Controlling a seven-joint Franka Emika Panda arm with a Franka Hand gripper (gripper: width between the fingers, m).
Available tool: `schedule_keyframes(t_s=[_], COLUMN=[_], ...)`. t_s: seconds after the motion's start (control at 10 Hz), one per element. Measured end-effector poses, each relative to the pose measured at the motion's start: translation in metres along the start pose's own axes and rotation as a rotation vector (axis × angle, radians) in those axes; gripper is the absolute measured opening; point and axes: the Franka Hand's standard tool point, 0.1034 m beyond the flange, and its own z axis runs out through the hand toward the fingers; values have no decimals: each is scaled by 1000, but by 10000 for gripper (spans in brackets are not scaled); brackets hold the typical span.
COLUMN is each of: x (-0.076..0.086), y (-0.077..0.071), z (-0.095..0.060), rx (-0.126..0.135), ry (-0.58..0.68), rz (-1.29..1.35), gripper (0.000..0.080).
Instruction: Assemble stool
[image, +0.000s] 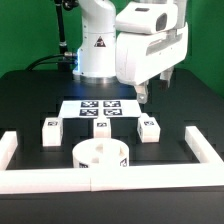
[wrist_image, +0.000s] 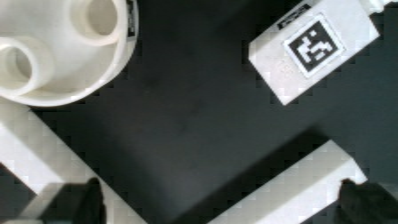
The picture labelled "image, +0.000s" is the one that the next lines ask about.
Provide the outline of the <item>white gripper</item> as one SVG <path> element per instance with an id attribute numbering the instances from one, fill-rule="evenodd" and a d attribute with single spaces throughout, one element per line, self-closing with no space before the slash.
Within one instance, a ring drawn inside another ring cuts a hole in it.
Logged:
<path id="1" fill-rule="evenodd" d="M 162 72 L 161 87 L 168 88 L 174 71 L 172 66 L 186 57 L 187 47 L 188 24 L 154 35 L 120 33 L 116 43 L 117 78 L 121 83 L 135 86 L 137 101 L 146 103 L 147 80 Z"/>

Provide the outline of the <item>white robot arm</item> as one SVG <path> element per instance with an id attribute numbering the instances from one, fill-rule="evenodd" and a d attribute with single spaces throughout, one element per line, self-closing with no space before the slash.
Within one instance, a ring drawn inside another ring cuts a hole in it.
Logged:
<path id="1" fill-rule="evenodd" d="M 79 0 L 83 41 L 74 77 L 88 83 L 118 80 L 146 103 L 149 80 L 158 75 L 169 84 L 174 66 L 186 57 L 187 1 L 131 0 L 117 12 L 110 0 Z"/>

